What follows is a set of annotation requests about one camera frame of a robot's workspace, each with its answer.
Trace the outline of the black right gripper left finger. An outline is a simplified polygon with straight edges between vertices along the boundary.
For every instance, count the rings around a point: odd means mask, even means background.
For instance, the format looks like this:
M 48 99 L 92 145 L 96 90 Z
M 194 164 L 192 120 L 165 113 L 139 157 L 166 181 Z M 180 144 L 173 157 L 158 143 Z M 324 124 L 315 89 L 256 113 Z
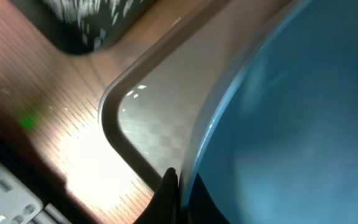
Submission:
M 134 224 L 173 224 L 177 220 L 178 176 L 174 168 L 163 175 L 152 199 Z

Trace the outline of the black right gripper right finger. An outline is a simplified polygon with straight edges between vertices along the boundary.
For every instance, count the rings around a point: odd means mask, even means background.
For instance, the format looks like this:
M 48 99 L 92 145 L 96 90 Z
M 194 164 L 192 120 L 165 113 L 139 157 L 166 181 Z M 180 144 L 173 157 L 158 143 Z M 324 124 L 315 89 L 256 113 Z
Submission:
M 189 224 L 229 224 L 213 202 L 199 174 L 196 175 L 191 191 L 187 220 Z

